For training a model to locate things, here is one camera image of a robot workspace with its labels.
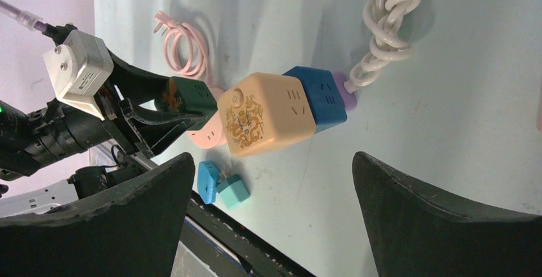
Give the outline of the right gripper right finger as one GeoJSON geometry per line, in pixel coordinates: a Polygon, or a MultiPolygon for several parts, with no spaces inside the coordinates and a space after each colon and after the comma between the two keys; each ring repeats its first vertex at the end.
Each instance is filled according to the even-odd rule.
{"type": "Polygon", "coordinates": [[[365,152],[352,175],[380,276],[541,275],[541,216],[459,196],[365,152]]]}

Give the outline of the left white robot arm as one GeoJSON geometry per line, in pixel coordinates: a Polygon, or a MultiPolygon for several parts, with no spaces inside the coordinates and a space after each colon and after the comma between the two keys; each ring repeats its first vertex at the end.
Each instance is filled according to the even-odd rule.
{"type": "Polygon", "coordinates": [[[118,57],[112,62],[112,74],[96,95],[104,119],[58,100],[28,114],[1,104],[2,193],[9,181],[114,141],[111,165],[84,166],[58,183],[1,200],[2,217],[43,214],[133,179],[144,173],[134,154],[161,154],[217,112],[203,81],[152,74],[118,57]]]}

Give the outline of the teal small cube adapter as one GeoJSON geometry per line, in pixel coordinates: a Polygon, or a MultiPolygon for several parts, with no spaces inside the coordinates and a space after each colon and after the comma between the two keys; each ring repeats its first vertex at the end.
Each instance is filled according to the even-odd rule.
{"type": "Polygon", "coordinates": [[[217,186],[217,192],[229,210],[239,206],[250,197],[250,192],[239,174],[222,180],[217,186]]]}

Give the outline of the purple power strip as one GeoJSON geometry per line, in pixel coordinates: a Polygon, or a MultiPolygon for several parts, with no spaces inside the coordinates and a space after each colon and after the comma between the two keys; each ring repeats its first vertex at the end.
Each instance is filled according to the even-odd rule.
{"type": "Polygon", "coordinates": [[[332,76],[343,99],[346,112],[353,111],[357,107],[357,98],[354,93],[349,93],[345,89],[346,76],[342,72],[332,72],[332,76]]]}

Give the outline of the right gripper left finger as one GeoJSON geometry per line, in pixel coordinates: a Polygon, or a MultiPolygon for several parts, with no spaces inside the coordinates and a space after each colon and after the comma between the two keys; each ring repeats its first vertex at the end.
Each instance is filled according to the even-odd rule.
{"type": "Polygon", "coordinates": [[[189,153],[45,214],[1,219],[2,276],[169,276],[190,201],[189,153]]]}

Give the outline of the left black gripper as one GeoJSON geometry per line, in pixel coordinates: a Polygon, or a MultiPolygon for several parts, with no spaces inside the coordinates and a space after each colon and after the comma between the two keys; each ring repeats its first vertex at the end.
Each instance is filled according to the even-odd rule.
{"type": "Polygon", "coordinates": [[[166,88],[168,77],[135,67],[108,50],[113,70],[96,98],[100,107],[109,107],[106,118],[97,123],[93,145],[114,140],[128,154],[142,153],[147,158],[160,155],[188,128],[203,119],[199,115],[185,115],[153,111],[142,105],[158,100],[166,88]]]}

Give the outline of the beige cube socket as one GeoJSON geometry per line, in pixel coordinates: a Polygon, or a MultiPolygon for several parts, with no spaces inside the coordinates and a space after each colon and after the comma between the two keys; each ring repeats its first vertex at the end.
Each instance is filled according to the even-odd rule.
{"type": "Polygon", "coordinates": [[[310,138],[316,123],[296,77],[253,73],[217,101],[229,151],[248,157],[310,138]]]}

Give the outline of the dark blue cube socket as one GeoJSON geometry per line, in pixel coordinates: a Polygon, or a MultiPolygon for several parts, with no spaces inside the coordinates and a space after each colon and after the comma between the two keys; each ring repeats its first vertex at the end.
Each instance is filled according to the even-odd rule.
{"type": "Polygon", "coordinates": [[[303,86],[316,124],[316,133],[347,120],[345,103],[332,72],[312,67],[296,66],[284,75],[297,78],[303,86]]]}

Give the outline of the dark green cube socket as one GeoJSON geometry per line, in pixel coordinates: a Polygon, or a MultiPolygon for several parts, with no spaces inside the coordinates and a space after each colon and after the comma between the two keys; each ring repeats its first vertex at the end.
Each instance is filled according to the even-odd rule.
{"type": "Polygon", "coordinates": [[[157,111],[202,116],[189,131],[202,129],[217,112],[216,99],[206,83],[182,77],[170,77],[154,105],[157,111]]]}

